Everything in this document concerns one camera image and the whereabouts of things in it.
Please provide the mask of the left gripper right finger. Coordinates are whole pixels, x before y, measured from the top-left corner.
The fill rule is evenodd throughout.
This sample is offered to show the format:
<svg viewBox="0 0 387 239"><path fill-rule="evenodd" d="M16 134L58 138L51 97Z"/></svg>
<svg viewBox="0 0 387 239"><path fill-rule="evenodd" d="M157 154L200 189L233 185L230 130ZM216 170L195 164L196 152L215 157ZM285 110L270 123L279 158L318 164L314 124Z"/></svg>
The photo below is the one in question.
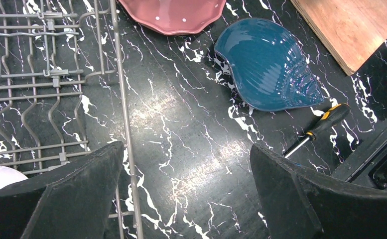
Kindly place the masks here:
<svg viewBox="0 0 387 239"><path fill-rule="evenodd" d="M387 239L387 191L347 183L254 144L250 151L273 239Z"/></svg>

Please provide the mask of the black yellow screwdriver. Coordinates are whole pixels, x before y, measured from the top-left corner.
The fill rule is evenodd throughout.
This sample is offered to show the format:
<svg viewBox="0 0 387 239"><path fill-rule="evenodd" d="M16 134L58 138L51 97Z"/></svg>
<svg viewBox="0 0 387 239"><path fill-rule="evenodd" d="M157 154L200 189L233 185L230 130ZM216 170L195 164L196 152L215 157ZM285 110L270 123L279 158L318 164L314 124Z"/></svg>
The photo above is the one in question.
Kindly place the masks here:
<svg viewBox="0 0 387 239"><path fill-rule="evenodd" d="M297 144L292 146L284 155L284 158L289 158L292 154L294 154L300 147L302 147L305 143L309 141L316 140L317 136L327 129L334 127L341 121L343 121L346 116L350 113L350 106L346 103L338 104L334 107L331 107L327 110L320 120L314 125L314 127L308 130L305 133L303 139L301 139Z"/></svg>

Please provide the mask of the pink dotted plate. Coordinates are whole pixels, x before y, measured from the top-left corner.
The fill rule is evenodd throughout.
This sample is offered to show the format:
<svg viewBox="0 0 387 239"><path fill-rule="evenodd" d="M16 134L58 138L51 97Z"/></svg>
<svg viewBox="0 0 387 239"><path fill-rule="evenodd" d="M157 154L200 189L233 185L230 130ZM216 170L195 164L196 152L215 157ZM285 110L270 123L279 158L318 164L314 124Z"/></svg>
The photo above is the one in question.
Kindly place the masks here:
<svg viewBox="0 0 387 239"><path fill-rule="evenodd" d="M225 0L120 0L133 20L163 35L201 32L222 15Z"/></svg>

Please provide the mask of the wooden board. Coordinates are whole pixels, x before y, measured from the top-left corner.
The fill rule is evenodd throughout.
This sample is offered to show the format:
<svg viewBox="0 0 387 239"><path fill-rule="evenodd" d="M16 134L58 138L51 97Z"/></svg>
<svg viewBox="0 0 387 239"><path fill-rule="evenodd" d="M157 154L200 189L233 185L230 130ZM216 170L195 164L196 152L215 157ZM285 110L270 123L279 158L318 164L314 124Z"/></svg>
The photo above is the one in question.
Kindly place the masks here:
<svg viewBox="0 0 387 239"><path fill-rule="evenodd" d="M387 0L292 0L292 4L348 76L387 40Z"/></svg>

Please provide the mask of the blue leaf-shaped plate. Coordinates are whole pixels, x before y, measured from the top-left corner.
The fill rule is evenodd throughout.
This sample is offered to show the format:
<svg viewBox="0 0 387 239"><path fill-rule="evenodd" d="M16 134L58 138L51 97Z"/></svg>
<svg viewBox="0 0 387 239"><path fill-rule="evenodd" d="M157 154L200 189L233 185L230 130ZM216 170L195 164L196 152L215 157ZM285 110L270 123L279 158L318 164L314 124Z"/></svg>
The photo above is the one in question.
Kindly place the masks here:
<svg viewBox="0 0 387 239"><path fill-rule="evenodd" d="M317 80L294 35L263 18L245 18L220 34L214 51L224 59L241 99L277 112L324 102Z"/></svg>

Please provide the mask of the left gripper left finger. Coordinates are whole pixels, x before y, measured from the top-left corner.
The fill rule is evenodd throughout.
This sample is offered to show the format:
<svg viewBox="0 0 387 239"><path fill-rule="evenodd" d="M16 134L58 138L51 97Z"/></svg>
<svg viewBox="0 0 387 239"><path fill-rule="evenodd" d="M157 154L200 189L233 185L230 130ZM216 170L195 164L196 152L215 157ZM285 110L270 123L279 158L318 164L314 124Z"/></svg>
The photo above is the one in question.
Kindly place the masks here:
<svg viewBox="0 0 387 239"><path fill-rule="evenodd" d="M101 239L124 149L116 141L0 189L0 239Z"/></svg>

